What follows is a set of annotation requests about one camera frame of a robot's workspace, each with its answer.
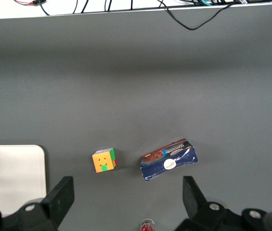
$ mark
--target chocolate cookie image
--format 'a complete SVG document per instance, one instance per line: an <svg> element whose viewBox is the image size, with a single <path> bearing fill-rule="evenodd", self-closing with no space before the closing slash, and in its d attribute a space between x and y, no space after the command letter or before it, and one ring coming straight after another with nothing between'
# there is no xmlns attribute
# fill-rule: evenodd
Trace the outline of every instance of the chocolate cookie image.
<svg viewBox="0 0 272 231"><path fill-rule="evenodd" d="M151 163L162 158L164 154L162 152L149 153L142 157L142 162Z"/></svg>

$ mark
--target snack box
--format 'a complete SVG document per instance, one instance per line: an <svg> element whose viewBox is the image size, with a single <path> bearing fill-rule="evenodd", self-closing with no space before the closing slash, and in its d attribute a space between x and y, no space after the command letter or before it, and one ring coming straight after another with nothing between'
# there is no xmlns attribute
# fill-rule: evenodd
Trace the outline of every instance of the snack box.
<svg viewBox="0 0 272 231"><path fill-rule="evenodd" d="M140 169L144 179L149 181L165 171L195 162L198 158L194 147L186 139L181 139L143 155Z"/></svg>

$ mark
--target red cable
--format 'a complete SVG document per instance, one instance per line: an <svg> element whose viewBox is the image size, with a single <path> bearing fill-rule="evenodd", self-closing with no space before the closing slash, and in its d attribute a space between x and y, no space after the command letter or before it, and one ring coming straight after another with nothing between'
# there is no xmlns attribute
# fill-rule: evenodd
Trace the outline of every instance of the red cable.
<svg viewBox="0 0 272 231"><path fill-rule="evenodd" d="M15 0L15 1L20 3L25 3L25 4L31 4L30 2L24 2L24 1L18 1L18 0Z"/></svg>

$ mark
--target green sticker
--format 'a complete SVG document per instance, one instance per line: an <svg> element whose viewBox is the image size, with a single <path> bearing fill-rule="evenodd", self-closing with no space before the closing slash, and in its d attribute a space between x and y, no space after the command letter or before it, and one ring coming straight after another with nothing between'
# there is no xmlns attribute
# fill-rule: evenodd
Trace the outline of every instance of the green sticker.
<svg viewBox="0 0 272 231"><path fill-rule="evenodd" d="M111 155L111 159L112 159L112 160L115 160L115 159L116 159L115 150L114 150L113 148L110 150L110 155Z"/></svg>
<svg viewBox="0 0 272 231"><path fill-rule="evenodd" d="M107 171L107 170L108 170L107 165L103 165L102 166L102 171Z"/></svg>

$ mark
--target orange cube face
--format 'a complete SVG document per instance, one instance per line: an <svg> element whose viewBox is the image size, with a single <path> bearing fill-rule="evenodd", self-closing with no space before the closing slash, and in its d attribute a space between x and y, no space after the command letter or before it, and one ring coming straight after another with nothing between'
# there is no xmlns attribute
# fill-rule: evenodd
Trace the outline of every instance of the orange cube face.
<svg viewBox="0 0 272 231"><path fill-rule="evenodd" d="M96 172L112 170L117 165L113 148L99 150L92 155Z"/></svg>

